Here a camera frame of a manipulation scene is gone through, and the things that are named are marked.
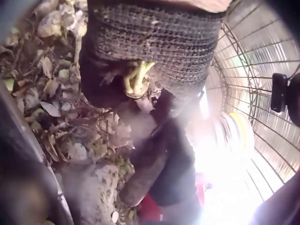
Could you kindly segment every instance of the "glove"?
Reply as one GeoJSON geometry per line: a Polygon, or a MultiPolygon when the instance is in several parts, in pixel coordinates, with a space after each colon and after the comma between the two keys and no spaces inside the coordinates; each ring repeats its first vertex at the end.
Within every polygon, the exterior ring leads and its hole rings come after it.
{"type": "Polygon", "coordinates": [[[160,131],[166,142],[167,161],[149,194],[159,206],[170,206],[196,195],[195,156],[185,132],[175,120],[160,131]]]}

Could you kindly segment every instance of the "dry leaf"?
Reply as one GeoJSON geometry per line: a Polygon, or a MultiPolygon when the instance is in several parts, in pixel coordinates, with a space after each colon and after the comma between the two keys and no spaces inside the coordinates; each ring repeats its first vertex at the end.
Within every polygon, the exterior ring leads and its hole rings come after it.
{"type": "Polygon", "coordinates": [[[49,155],[52,157],[54,161],[59,162],[59,157],[57,155],[57,152],[49,140],[45,141],[45,149],[47,150],[47,152],[49,153],[49,155]]]}
{"type": "Polygon", "coordinates": [[[39,132],[39,131],[42,130],[42,126],[41,126],[38,122],[36,122],[36,121],[34,121],[34,122],[31,124],[30,128],[31,128],[33,131],[36,131],[36,132],[39,132]]]}
{"type": "Polygon", "coordinates": [[[57,5],[58,0],[43,0],[34,10],[34,12],[38,17],[43,18],[44,16],[54,11],[57,5]]]}
{"type": "Polygon", "coordinates": [[[49,97],[51,98],[55,95],[55,92],[56,92],[58,86],[59,86],[59,83],[54,78],[53,80],[49,80],[46,83],[46,86],[44,87],[43,91],[44,91],[45,94],[48,94],[49,97]]]}
{"type": "Polygon", "coordinates": [[[29,80],[29,79],[23,79],[23,80],[20,80],[18,81],[18,85],[20,87],[24,86],[25,84],[28,84],[28,83],[32,83],[32,80],[29,80]]]}
{"type": "Polygon", "coordinates": [[[102,138],[94,143],[88,143],[87,146],[94,151],[96,157],[102,158],[107,153],[107,145],[103,144],[102,138]]]}
{"type": "Polygon", "coordinates": [[[3,82],[4,82],[7,90],[9,90],[9,92],[12,92],[14,89],[15,79],[4,79],[3,82]]]}
{"type": "Polygon", "coordinates": [[[4,46],[0,46],[0,54],[5,53],[5,52],[9,53],[12,57],[14,56],[14,53],[12,50],[5,48],[4,46]]]}
{"type": "Polygon", "coordinates": [[[25,109],[31,109],[36,107],[40,103],[39,93],[36,88],[30,88],[27,94],[25,95],[25,109]]]}
{"type": "Polygon", "coordinates": [[[15,96],[15,97],[23,96],[24,93],[25,93],[28,89],[29,89],[29,86],[23,87],[21,90],[18,90],[18,91],[16,91],[16,92],[12,93],[12,95],[15,96]]]}
{"type": "Polygon", "coordinates": [[[67,91],[64,91],[64,92],[62,93],[62,97],[63,97],[63,98],[66,98],[66,99],[73,99],[73,98],[74,98],[74,95],[73,95],[72,93],[69,93],[69,92],[67,92],[67,91]]]}
{"type": "Polygon", "coordinates": [[[59,6],[59,11],[61,13],[62,25],[66,28],[66,30],[73,30],[77,24],[74,7],[70,4],[64,3],[59,6]]]}
{"type": "Polygon", "coordinates": [[[40,114],[45,114],[45,111],[42,110],[41,108],[38,108],[37,110],[35,110],[32,114],[31,117],[33,119],[37,119],[39,117],[40,114]]]}
{"type": "Polygon", "coordinates": [[[68,102],[65,102],[65,103],[62,105],[61,110],[62,110],[62,111],[68,111],[68,110],[70,110],[71,108],[72,108],[72,105],[71,105],[70,103],[68,103],[68,102]]]}
{"type": "Polygon", "coordinates": [[[48,102],[40,102],[40,105],[53,117],[61,117],[61,113],[59,111],[58,106],[55,107],[54,105],[48,102]]]}
{"type": "Polygon", "coordinates": [[[87,2],[75,2],[74,6],[84,12],[88,11],[88,3],[87,2]]]}
{"type": "Polygon", "coordinates": [[[130,210],[130,211],[129,211],[129,214],[128,214],[128,218],[129,218],[129,219],[132,219],[133,216],[134,216],[134,214],[135,214],[135,212],[134,212],[133,210],[130,210]]]}
{"type": "Polygon", "coordinates": [[[53,11],[45,16],[39,24],[37,33],[41,38],[54,36],[61,36],[61,19],[62,16],[59,11],[53,11]]]}
{"type": "Polygon", "coordinates": [[[43,71],[46,77],[52,79],[52,62],[48,57],[45,57],[42,61],[43,71]]]}
{"type": "Polygon", "coordinates": [[[10,36],[6,39],[6,46],[15,46],[19,43],[19,33],[20,31],[13,27],[10,31],[10,36]]]}

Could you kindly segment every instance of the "debris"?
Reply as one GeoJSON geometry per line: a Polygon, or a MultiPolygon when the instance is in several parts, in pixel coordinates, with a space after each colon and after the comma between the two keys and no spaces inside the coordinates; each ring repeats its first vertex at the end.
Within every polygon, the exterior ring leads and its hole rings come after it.
{"type": "Polygon", "coordinates": [[[112,213],[112,221],[113,221],[114,223],[116,223],[116,222],[118,221],[118,219],[119,219],[119,213],[118,213],[117,211],[114,211],[114,212],[112,213]]]}
{"type": "Polygon", "coordinates": [[[43,18],[44,16],[54,11],[57,5],[58,0],[43,0],[34,10],[34,12],[38,17],[43,18]]]}
{"type": "Polygon", "coordinates": [[[69,80],[69,78],[70,78],[70,71],[69,70],[63,69],[63,70],[60,70],[58,72],[58,80],[60,82],[65,83],[69,80]]]}
{"type": "Polygon", "coordinates": [[[55,95],[55,92],[57,90],[59,86],[59,83],[56,81],[56,79],[54,78],[53,80],[49,80],[47,83],[46,83],[46,86],[44,87],[44,94],[48,94],[49,97],[53,97],[55,95]]]}
{"type": "Polygon", "coordinates": [[[62,66],[62,67],[69,68],[72,65],[72,63],[69,60],[60,59],[59,60],[59,65],[62,66]]]}
{"type": "Polygon", "coordinates": [[[25,99],[25,109],[31,109],[36,107],[40,103],[40,96],[36,88],[30,88],[24,97],[25,99]]]}
{"type": "Polygon", "coordinates": [[[42,19],[37,29],[41,38],[50,36],[61,36],[61,14],[59,11],[53,11],[42,19]]]}
{"type": "Polygon", "coordinates": [[[21,113],[24,114],[24,110],[25,110],[24,99],[23,98],[18,98],[17,99],[17,104],[18,104],[18,108],[21,111],[21,113]]]}
{"type": "Polygon", "coordinates": [[[103,143],[103,139],[99,138],[94,143],[88,143],[87,146],[95,153],[96,158],[102,158],[107,153],[107,145],[103,143]]]}
{"type": "Polygon", "coordinates": [[[88,11],[88,3],[87,2],[81,2],[81,1],[77,1],[75,2],[74,6],[77,8],[77,9],[80,9],[84,12],[87,12],[88,11]]]}
{"type": "Polygon", "coordinates": [[[86,148],[80,143],[70,144],[68,152],[73,160],[85,160],[88,158],[86,148]]]}
{"type": "Polygon", "coordinates": [[[134,216],[134,214],[135,214],[135,211],[130,210],[130,211],[129,211],[129,214],[128,214],[128,218],[129,218],[129,219],[132,219],[133,216],[134,216]]]}
{"type": "Polygon", "coordinates": [[[68,110],[70,110],[71,108],[72,108],[71,104],[68,103],[68,102],[65,102],[65,103],[62,105],[61,110],[62,110],[62,111],[68,111],[68,110]]]}
{"type": "Polygon", "coordinates": [[[74,27],[73,29],[73,33],[75,35],[76,38],[81,38],[86,34],[87,31],[87,24],[84,21],[84,18],[82,18],[76,27],[74,27]]]}
{"type": "Polygon", "coordinates": [[[53,117],[61,117],[60,111],[58,107],[48,103],[48,102],[40,102],[40,105],[53,117]]]}
{"type": "Polygon", "coordinates": [[[36,121],[31,124],[30,128],[35,132],[40,132],[42,130],[42,126],[36,121]]]}
{"type": "Polygon", "coordinates": [[[37,119],[40,115],[44,115],[45,114],[45,111],[42,110],[41,108],[38,108],[37,110],[35,110],[32,114],[31,114],[31,117],[33,119],[37,119]]]}
{"type": "Polygon", "coordinates": [[[52,159],[56,162],[59,162],[59,157],[57,155],[57,152],[53,146],[53,144],[50,141],[50,137],[48,140],[45,140],[45,149],[49,153],[49,155],[52,157],[52,159]]]}
{"type": "Polygon", "coordinates": [[[59,6],[59,11],[61,13],[62,25],[67,30],[74,29],[77,24],[74,7],[70,4],[64,3],[59,6]]]}
{"type": "Polygon", "coordinates": [[[48,57],[45,57],[42,61],[43,71],[46,77],[52,79],[52,62],[48,57]]]}
{"type": "Polygon", "coordinates": [[[15,79],[4,79],[3,81],[7,90],[9,90],[9,92],[12,92],[14,89],[15,79]]]}
{"type": "Polygon", "coordinates": [[[80,21],[80,19],[83,17],[83,11],[82,10],[78,10],[77,12],[75,12],[75,18],[77,21],[80,21]]]}
{"type": "Polygon", "coordinates": [[[10,36],[6,39],[6,46],[15,46],[19,43],[19,33],[20,31],[13,27],[10,31],[10,36]]]}
{"type": "Polygon", "coordinates": [[[38,64],[37,64],[38,68],[41,68],[41,67],[43,66],[43,60],[44,60],[44,58],[45,58],[45,57],[43,56],[43,53],[44,53],[44,50],[42,50],[42,49],[37,50],[36,58],[37,58],[37,59],[40,58],[40,60],[39,60],[39,62],[38,62],[38,64]]]}
{"type": "Polygon", "coordinates": [[[64,91],[62,93],[62,97],[65,98],[65,99],[73,99],[74,98],[74,94],[70,93],[70,92],[67,92],[67,91],[64,91]]]}

